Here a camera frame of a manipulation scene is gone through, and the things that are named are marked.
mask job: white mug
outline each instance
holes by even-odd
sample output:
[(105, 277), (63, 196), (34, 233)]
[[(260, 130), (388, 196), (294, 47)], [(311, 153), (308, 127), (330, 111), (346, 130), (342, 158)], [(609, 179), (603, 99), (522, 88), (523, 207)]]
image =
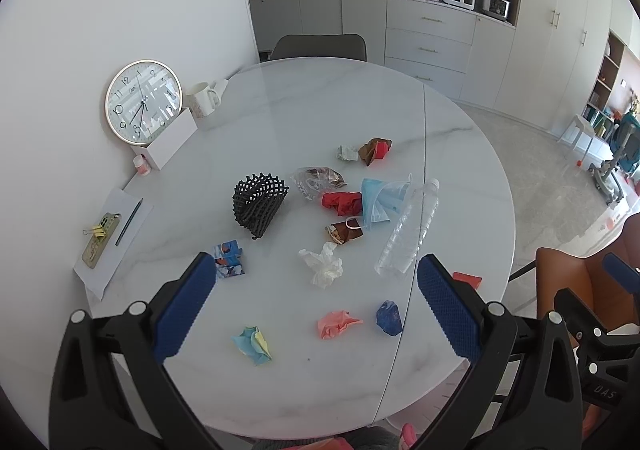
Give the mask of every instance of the white mug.
[(224, 89), (217, 91), (216, 87), (211, 88), (206, 82), (201, 82), (186, 92), (184, 103), (196, 118), (204, 118), (220, 105), (222, 91)]

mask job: pencil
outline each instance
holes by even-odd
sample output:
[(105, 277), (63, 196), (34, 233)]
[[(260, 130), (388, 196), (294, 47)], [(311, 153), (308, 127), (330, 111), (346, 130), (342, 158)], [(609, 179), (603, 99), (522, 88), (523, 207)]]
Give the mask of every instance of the pencil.
[(129, 219), (127, 219), (127, 222), (125, 223), (124, 228), (122, 229), (122, 231), (120, 232), (120, 235), (118, 236), (118, 240), (116, 240), (116, 246), (119, 245), (120, 241), (122, 240), (122, 236), (127, 231), (127, 228), (131, 224), (131, 220), (133, 219), (133, 216), (136, 214), (136, 212), (140, 208), (141, 204), (142, 204), (142, 199), (140, 199), (140, 201), (138, 201), (138, 204), (136, 205), (136, 207), (133, 208), (133, 211), (131, 212), (131, 215), (129, 216)]

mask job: dark blue crumpled paper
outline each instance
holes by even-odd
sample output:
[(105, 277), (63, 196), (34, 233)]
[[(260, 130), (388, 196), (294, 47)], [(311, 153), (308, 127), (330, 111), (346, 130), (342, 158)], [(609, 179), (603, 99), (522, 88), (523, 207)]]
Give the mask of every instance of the dark blue crumpled paper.
[(392, 300), (383, 302), (376, 313), (376, 324), (390, 336), (396, 336), (402, 332), (402, 320), (395, 302)]

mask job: marble tabletop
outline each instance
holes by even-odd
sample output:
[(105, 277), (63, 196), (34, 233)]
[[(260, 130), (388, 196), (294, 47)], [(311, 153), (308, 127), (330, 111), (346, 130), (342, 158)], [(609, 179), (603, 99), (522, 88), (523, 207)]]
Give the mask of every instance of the marble tabletop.
[[(452, 101), (418, 80), (375, 64), (289, 59), (245, 69), (222, 105), (162, 171), (135, 176), (125, 190), (154, 205), (98, 302), (94, 317), (120, 314), (180, 277), (200, 251), (237, 239), (246, 274), (216, 283), (180, 353), (165, 367), (204, 424), (259, 438), (307, 438), (352, 430), (389, 416), (437, 386), (460, 363), (414, 279), (373, 270), (392, 222), (336, 249), (344, 274), (327, 289), (311, 284), (298, 251), (320, 252), (324, 227), (340, 221), (290, 185), (264, 237), (234, 220), (236, 183), (252, 173), (286, 177), (330, 166), (346, 191), (365, 177), (440, 181), (440, 205), (421, 255), (452, 273), (482, 277), (485, 300), (500, 300), (513, 259), (515, 226), (507, 178), (491, 145)], [(389, 138), (369, 167), (336, 159), (340, 144)], [(404, 333), (384, 334), (376, 311), (394, 300)], [(321, 340), (316, 321), (345, 309), (364, 321)], [(233, 345), (258, 326), (273, 361), (255, 367)]]

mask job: white box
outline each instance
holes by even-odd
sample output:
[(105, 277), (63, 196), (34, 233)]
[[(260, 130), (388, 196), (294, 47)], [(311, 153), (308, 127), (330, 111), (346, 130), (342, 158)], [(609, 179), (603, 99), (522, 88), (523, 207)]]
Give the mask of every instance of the white box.
[(188, 108), (184, 108), (180, 115), (153, 140), (148, 146), (131, 145), (133, 152), (142, 154), (152, 168), (160, 170), (166, 165), (178, 149), (197, 130), (196, 122)]

